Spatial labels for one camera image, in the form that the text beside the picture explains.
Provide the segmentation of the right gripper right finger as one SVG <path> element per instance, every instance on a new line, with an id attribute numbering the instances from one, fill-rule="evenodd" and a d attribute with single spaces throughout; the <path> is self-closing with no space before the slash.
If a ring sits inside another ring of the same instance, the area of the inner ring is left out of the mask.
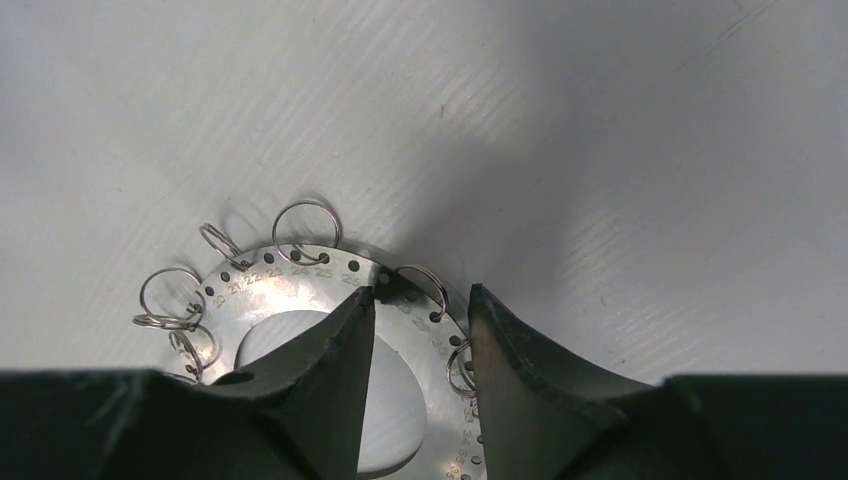
<path id="1" fill-rule="evenodd" d="M 470 346 L 491 479 L 560 479 L 606 434 L 628 423 L 614 400 L 652 385 L 604 369 L 472 286 Z"/>

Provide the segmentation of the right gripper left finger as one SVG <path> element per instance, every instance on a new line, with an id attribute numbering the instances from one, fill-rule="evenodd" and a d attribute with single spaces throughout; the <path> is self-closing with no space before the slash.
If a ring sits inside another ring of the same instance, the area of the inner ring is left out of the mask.
<path id="1" fill-rule="evenodd" d="M 228 415 L 234 479 L 354 479 L 375 339 L 374 292 L 360 287 L 322 321 L 214 381 Z"/>

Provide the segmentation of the round metal keyring disc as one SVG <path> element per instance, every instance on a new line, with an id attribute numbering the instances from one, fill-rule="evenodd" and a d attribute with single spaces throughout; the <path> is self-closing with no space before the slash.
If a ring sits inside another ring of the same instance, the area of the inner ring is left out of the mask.
<path id="1" fill-rule="evenodd" d="M 360 287 L 375 294 L 375 336 L 358 474 L 363 479 L 486 477 L 467 331 L 430 270 L 390 267 L 328 244 L 287 242 L 245 251 L 216 226 L 202 238 L 222 263 L 202 276 L 181 267 L 189 297 L 160 313 L 139 296 L 133 323 L 168 333 L 185 361 L 181 379 L 211 384 L 257 359 L 250 346 L 278 347 L 324 319 Z"/>

